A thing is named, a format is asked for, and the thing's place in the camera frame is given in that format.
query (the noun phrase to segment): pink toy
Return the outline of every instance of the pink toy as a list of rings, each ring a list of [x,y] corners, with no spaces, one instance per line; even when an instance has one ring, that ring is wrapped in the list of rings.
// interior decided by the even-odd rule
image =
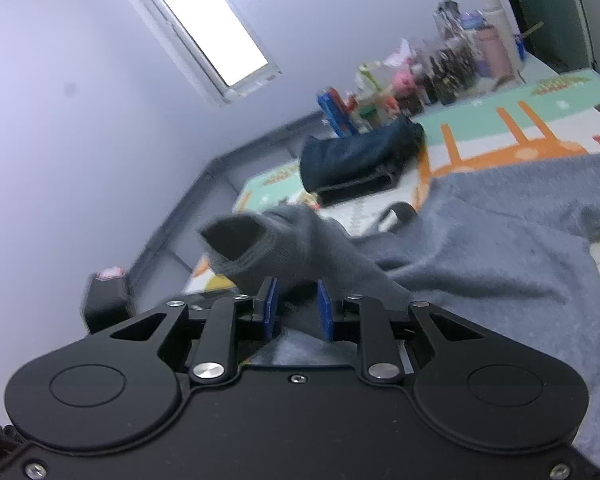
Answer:
[[[394,91],[396,94],[404,94],[409,90],[416,89],[416,81],[411,70],[398,72],[394,77]]]

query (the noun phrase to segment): window frame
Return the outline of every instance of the window frame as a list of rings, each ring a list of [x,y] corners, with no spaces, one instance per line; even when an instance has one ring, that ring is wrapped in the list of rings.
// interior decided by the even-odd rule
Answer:
[[[167,34],[170,41],[174,43],[176,50],[185,63],[193,69],[194,74],[200,79],[200,83],[202,83],[205,90],[211,94],[211,97],[213,97],[215,101],[218,101],[219,98],[220,104],[228,104],[238,98],[245,97],[269,82],[274,81],[282,74],[278,66],[272,62],[271,56],[266,49],[264,49],[262,43],[253,33],[249,25],[235,9],[231,0],[225,1],[267,61],[265,66],[245,76],[233,85],[227,85],[224,82],[218,70],[216,70],[213,64],[207,59],[205,53],[196,43],[195,38],[189,34],[177,15],[164,0],[140,1],[147,8],[160,28]]]

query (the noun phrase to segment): white container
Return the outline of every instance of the white container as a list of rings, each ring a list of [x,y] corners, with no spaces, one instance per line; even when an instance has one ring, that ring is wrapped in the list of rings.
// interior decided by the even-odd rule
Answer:
[[[507,50],[507,55],[513,69],[518,72],[522,70],[522,60],[518,53],[518,46],[513,37],[513,29],[507,17],[507,13],[502,7],[500,0],[480,0],[482,3],[482,15],[491,25],[498,29],[500,39]]]

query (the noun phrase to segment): blue finger pad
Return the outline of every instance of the blue finger pad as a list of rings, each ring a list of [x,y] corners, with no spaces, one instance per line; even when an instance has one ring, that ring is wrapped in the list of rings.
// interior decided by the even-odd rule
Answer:
[[[322,280],[318,280],[318,313],[320,313],[320,324],[322,333],[327,341],[333,341],[333,311],[331,310],[331,298]]]
[[[278,310],[278,279],[271,280],[264,306],[264,337],[266,340],[273,336],[273,327],[276,322],[276,311]]]

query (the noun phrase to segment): gray sweater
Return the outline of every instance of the gray sweater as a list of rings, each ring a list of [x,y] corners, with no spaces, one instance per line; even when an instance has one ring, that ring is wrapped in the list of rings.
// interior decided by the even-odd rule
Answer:
[[[214,250],[249,225],[258,233],[232,260]],[[430,301],[571,365],[590,395],[574,446],[600,466],[600,275],[589,254],[600,235],[600,155],[435,179],[419,215],[365,237],[298,206],[211,227],[202,234],[213,269],[246,293],[269,275],[285,288],[328,276],[342,294],[396,310]],[[286,330],[257,362],[350,362],[351,348],[311,339]]]

